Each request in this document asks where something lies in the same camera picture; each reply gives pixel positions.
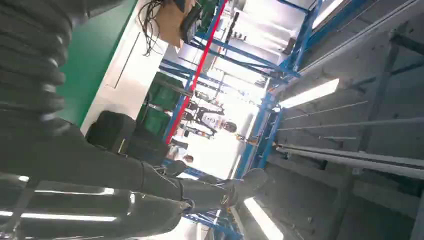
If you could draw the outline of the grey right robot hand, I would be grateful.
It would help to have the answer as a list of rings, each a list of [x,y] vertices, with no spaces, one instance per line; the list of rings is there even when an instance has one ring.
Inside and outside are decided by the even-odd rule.
[[[162,167],[168,146],[122,116],[86,138],[0,120],[1,239],[124,240],[172,231],[185,214],[232,207],[267,182],[260,168],[240,179],[180,178]]]

